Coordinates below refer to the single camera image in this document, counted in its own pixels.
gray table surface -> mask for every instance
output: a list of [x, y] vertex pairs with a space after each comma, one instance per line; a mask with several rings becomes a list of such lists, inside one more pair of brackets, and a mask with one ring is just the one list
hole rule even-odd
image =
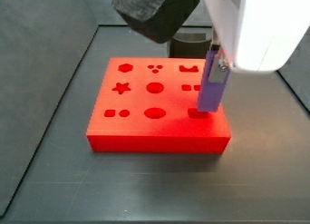
[[281, 68], [279, 73], [301, 99], [307, 111], [310, 112], [310, 28], [295, 51]]
[[84, 0], [0, 0], [0, 216], [96, 29]]
[[99, 28], [3, 222], [310, 220], [310, 119], [277, 73], [230, 76], [222, 156], [91, 151], [110, 58], [166, 52], [127, 27]]

purple shape piece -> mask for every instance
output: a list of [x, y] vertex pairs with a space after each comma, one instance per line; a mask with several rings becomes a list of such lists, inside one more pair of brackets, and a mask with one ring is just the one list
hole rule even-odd
[[222, 83], [211, 83], [208, 81], [208, 75], [214, 63], [214, 56], [216, 54], [216, 51], [208, 51], [206, 56], [206, 64], [204, 64], [204, 70], [200, 80], [200, 92], [199, 92], [199, 99], [198, 99], [198, 110], [199, 112], [216, 112], [219, 102], [223, 97], [224, 88], [226, 88], [226, 82], [227, 77], [230, 74], [230, 70], [226, 74], [226, 79]]

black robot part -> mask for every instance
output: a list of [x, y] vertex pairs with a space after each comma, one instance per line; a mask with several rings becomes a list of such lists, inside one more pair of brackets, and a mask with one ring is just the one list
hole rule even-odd
[[200, 0], [112, 0], [131, 28], [156, 43], [167, 42]]

oval hole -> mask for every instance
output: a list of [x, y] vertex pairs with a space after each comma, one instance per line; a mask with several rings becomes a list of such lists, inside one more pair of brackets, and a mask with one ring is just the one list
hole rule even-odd
[[150, 119], [160, 119], [166, 115], [166, 111], [162, 108], [150, 108], [144, 111], [144, 115]]

red shape sorter block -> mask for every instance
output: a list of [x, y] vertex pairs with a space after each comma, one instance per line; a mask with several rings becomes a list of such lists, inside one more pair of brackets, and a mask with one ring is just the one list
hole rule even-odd
[[87, 138], [93, 151], [222, 153], [222, 105], [198, 112], [202, 59], [111, 58]]

